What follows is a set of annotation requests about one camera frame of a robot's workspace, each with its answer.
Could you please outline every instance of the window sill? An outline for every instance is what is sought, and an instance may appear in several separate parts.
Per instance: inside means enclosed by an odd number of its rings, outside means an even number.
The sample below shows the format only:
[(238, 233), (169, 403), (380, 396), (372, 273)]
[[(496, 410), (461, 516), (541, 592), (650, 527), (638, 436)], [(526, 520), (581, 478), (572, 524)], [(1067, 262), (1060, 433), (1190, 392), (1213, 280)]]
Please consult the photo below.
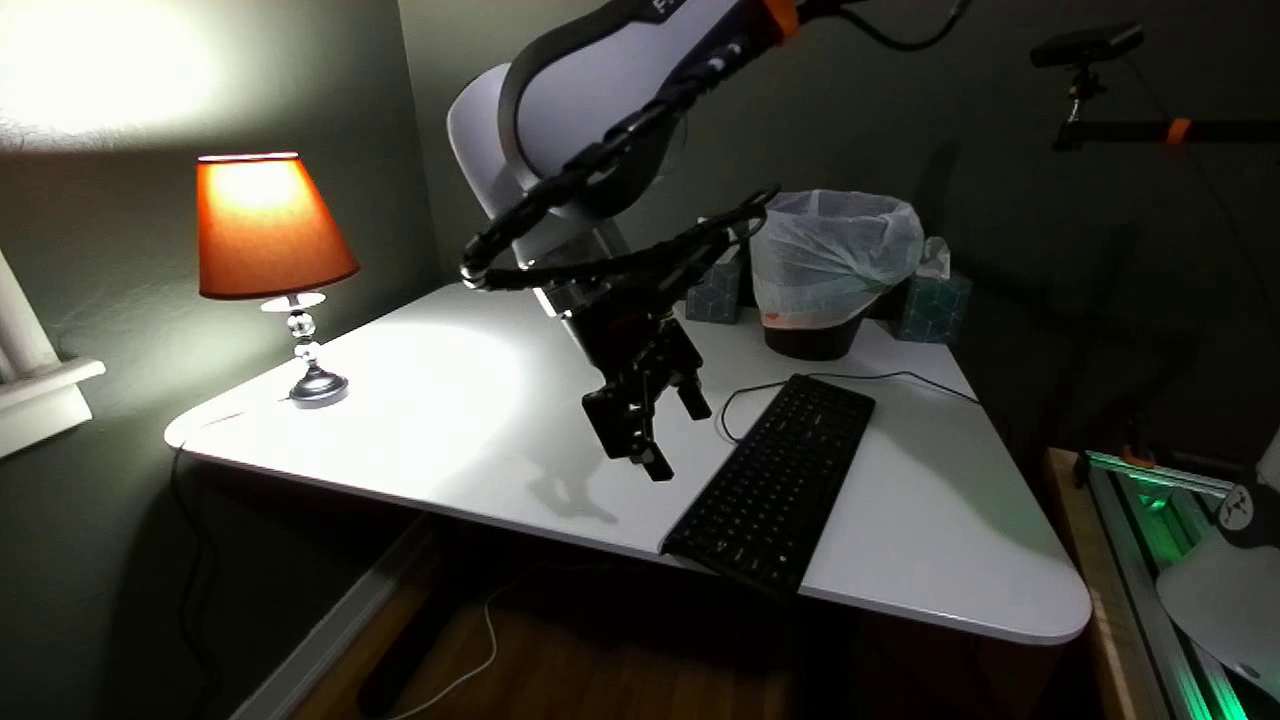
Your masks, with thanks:
[(71, 358), (46, 373), (0, 384), (0, 455), (41, 443), (90, 421), (79, 384), (103, 376), (101, 358)]

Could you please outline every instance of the orange lampshade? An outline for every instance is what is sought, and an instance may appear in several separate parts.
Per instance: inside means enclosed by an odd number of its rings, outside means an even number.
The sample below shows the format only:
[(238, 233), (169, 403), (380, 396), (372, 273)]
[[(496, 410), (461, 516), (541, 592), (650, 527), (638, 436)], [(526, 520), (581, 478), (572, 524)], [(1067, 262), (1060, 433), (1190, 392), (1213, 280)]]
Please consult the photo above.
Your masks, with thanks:
[(360, 262), (293, 151), (197, 158), (199, 297), (287, 297)]

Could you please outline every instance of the plastic bag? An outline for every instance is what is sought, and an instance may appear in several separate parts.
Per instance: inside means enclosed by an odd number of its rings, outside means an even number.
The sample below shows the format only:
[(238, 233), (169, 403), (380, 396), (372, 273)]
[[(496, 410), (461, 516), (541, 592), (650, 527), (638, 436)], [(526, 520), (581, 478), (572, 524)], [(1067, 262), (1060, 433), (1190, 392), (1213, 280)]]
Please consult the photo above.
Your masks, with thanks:
[(839, 326), (868, 311), (925, 257), (906, 199), (872, 191), (780, 191), (750, 236), (760, 322), (780, 331)]

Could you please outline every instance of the table lamp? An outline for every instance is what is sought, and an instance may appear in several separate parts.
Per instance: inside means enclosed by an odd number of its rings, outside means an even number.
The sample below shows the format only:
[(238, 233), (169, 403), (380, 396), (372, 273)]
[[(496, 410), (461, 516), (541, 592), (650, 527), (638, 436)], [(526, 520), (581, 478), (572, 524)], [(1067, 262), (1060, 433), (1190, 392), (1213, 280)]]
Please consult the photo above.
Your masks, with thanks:
[(312, 309), (314, 289), (354, 273), (319, 184), (297, 151), (199, 155), (197, 158), (199, 297), (269, 298), (297, 354), (308, 363), (287, 392), (299, 403), (342, 396), (347, 381), (319, 368)]

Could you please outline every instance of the robotic arm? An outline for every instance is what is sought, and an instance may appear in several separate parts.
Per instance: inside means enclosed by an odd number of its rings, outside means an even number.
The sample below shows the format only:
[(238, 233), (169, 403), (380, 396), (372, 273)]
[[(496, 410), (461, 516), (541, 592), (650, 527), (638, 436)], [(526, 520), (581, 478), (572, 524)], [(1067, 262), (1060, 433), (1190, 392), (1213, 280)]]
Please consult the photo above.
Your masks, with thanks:
[(650, 441), (650, 407), (677, 388), (708, 416), (698, 354), (670, 305), (733, 243), (745, 243), (772, 191), (708, 214), (677, 238), (628, 246), (613, 214), (657, 180), (680, 117), (719, 78), (793, 41), (799, 23), (844, 14), (889, 41), (848, 0), (609, 0), (485, 71), (448, 110), (453, 151), (492, 224), (465, 246), (477, 289), (532, 289), (558, 315), (605, 388), (585, 410), (609, 455), (650, 478), (670, 469)]

